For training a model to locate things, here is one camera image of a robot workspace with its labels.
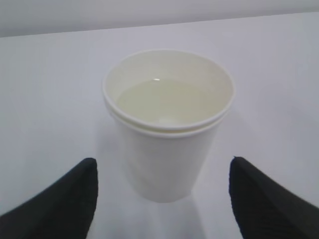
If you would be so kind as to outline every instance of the cup lip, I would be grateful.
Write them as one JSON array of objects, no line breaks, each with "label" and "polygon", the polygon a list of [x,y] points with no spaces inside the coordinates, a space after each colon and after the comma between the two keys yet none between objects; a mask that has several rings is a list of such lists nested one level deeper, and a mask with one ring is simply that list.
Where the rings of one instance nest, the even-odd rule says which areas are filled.
[{"label": "cup lip", "polygon": [[[201,120],[201,121],[197,121],[194,123],[190,123],[190,124],[184,124],[184,125],[160,125],[160,124],[154,124],[154,123],[148,123],[145,122],[141,119],[138,119],[136,117],[133,117],[127,113],[125,113],[123,110],[121,110],[116,103],[108,96],[107,94],[107,89],[106,89],[106,83],[107,83],[107,78],[110,74],[110,72],[117,66],[119,66],[123,61],[125,61],[126,59],[139,55],[139,54],[143,54],[143,53],[148,53],[148,52],[160,52],[160,51],[170,51],[170,52],[177,52],[177,53],[186,53],[189,55],[193,55],[195,57],[200,57],[202,59],[205,59],[207,61],[210,61],[211,63],[215,64],[221,71],[223,71],[229,78],[231,86],[232,86],[232,90],[233,90],[233,94],[231,96],[231,98],[229,99],[228,103],[226,104],[226,106],[217,114],[213,115],[212,117],[209,117],[207,119]],[[235,98],[236,95],[236,88],[235,88],[235,84],[234,81],[231,77],[231,75],[229,74],[228,71],[226,71],[223,67],[221,67],[219,64],[217,64],[216,62],[210,60],[209,58],[200,56],[196,53],[190,52],[190,51],[181,51],[181,50],[174,50],[174,49],[150,49],[150,50],[143,50],[143,51],[138,51],[135,52],[133,54],[130,54],[124,58],[122,58],[118,63],[116,63],[115,65],[113,65],[110,70],[108,71],[108,73],[106,74],[106,76],[104,77],[104,79],[102,80],[102,91],[103,91],[103,96],[105,99],[106,104],[108,104],[108,106],[110,107],[110,110],[112,110],[118,117],[123,118],[126,122],[132,122],[135,125],[138,125],[140,127],[143,127],[144,129],[155,129],[155,130],[164,130],[164,131],[176,131],[176,130],[191,130],[192,128],[199,128],[202,125],[208,125],[210,123],[213,123],[216,120],[219,120],[220,118],[222,118],[227,111],[229,110],[229,108],[231,107],[233,100]]]}]

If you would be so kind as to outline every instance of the tabletop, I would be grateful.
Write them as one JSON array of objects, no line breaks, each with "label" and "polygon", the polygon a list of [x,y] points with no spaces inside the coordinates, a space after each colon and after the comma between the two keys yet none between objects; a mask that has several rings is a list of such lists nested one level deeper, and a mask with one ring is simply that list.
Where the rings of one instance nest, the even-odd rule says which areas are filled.
[{"label": "tabletop", "polygon": [[[98,162],[89,238],[241,238],[228,194],[243,156],[319,206],[319,12],[0,38],[0,215],[81,159]],[[191,196],[158,204],[122,175],[101,82],[125,56],[176,49],[227,69],[237,95]]]}]

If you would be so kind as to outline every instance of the water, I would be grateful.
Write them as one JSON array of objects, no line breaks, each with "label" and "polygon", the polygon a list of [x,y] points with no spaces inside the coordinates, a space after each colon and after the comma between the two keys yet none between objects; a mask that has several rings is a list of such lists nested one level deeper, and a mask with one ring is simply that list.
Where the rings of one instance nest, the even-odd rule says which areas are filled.
[{"label": "water", "polygon": [[181,125],[217,113],[217,102],[204,90],[175,80],[154,79],[124,91],[117,105],[127,114],[148,123]]}]

